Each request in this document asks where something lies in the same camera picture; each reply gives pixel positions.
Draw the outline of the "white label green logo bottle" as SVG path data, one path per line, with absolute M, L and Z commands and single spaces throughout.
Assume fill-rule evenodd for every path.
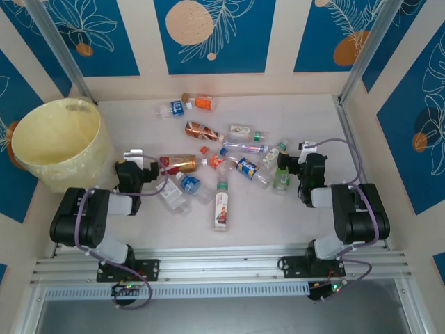
M 269 148 L 266 155 L 259 162 L 261 168 L 266 170 L 274 169 L 277 166 L 277 159 L 279 153 L 285 153 L 289 146 L 289 140 L 286 138 L 280 139 L 274 146 Z

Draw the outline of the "green label clear bottle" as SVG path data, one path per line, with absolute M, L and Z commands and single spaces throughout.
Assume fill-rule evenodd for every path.
M 290 184 L 289 169 L 278 168 L 275 171 L 275 176 L 272 185 L 272 192 L 277 195 L 285 195 Z

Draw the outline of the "clear bottle white nutrition label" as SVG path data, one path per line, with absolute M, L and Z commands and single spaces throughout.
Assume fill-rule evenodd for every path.
M 191 211 L 190 200 L 171 178 L 164 183 L 165 180 L 162 179 L 156 184 L 155 189 L 159 191 L 157 196 L 171 214 L 186 216 Z

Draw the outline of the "red gold label bottle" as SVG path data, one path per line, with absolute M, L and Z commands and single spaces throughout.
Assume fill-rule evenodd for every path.
M 159 157 L 159 161 L 163 164 L 161 174 L 175 175 L 178 172 L 190 173 L 197 169 L 197 158 L 195 155 L 169 155 Z

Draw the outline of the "clear purple label bottle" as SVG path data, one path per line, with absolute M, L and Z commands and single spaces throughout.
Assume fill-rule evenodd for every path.
M 266 153 L 268 146 L 260 142 L 243 143 L 236 141 L 224 141 L 222 146 L 229 151 L 242 152 L 248 154 Z

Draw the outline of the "blue yellow label bottle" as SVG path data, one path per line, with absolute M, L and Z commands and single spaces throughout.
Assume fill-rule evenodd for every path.
M 271 176 L 267 170 L 254 164 L 245 157 L 234 158 L 231 161 L 232 167 L 244 177 L 255 183 L 261 189 L 267 189 L 271 183 Z

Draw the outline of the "white label green cap bottle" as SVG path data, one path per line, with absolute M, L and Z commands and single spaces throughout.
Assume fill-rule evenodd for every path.
M 269 133 L 259 131 L 249 125 L 231 124 L 229 125 L 227 137 L 231 141 L 238 142 L 264 142 Z

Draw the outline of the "translucent yellow plastic bin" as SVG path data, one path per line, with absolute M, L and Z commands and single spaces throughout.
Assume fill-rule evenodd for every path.
M 118 183 L 117 152 L 90 100 L 65 98 L 35 108 L 19 121 L 11 147 L 17 162 L 55 193 Z

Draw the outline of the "copper brown label bottle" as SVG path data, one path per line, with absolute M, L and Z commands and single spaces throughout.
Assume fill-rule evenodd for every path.
M 202 140 L 223 142 L 225 135 L 197 122 L 188 121 L 184 128 L 186 135 Z

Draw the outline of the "small orange red label bottle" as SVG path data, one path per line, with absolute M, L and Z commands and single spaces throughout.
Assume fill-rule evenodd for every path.
M 208 151 L 202 159 L 202 165 L 208 166 L 220 175 L 226 175 L 232 170 L 232 165 L 221 154 Z

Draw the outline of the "blue label white cap bottle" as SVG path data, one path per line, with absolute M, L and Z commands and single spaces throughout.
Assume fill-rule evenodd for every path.
M 185 111 L 192 109 L 192 107 L 190 102 L 183 102 L 181 100 L 163 102 L 156 107 L 156 115 L 160 119 L 179 117 L 183 116 Z

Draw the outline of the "orange label brown cap bottle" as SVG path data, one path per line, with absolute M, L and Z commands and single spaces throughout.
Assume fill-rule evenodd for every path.
M 216 107 L 216 100 L 213 97 L 205 94 L 183 93 L 181 100 L 195 108 L 204 109 L 207 111 L 212 111 Z

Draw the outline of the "control circuit board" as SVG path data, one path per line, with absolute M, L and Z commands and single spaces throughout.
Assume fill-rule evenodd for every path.
M 112 297 L 138 296 L 142 285 L 116 283 L 111 288 Z
M 309 283 L 308 298 L 315 302 L 324 302 L 343 288 L 342 282 L 316 282 Z

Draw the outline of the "aluminium side rail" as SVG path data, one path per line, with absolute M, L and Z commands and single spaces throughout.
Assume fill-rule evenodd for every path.
M 389 236 L 389 219 L 377 187 L 363 174 L 362 158 L 344 107 L 339 106 L 338 97 L 333 101 L 357 171 L 351 182 L 332 187 L 335 230 L 349 249 L 371 246 Z

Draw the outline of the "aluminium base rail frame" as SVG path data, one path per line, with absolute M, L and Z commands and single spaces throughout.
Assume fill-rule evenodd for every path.
M 272 246 L 233 246 L 215 248 L 171 248 L 135 251 L 138 259 L 158 259 L 159 284 L 202 283 L 269 283 L 282 281 L 284 274 L 277 262 L 284 256 L 300 256 L 304 244 Z M 383 242 L 360 248 L 346 255 L 347 278 L 355 279 L 373 269 L 367 276 L 371 280 L 409 278 L 412 270 L 401 250 L 388 250 Z M 53 258 L 37 260 L 30 284 L 57 287 L 94 285 L 97 261 L 79 250 L 58 247 Z

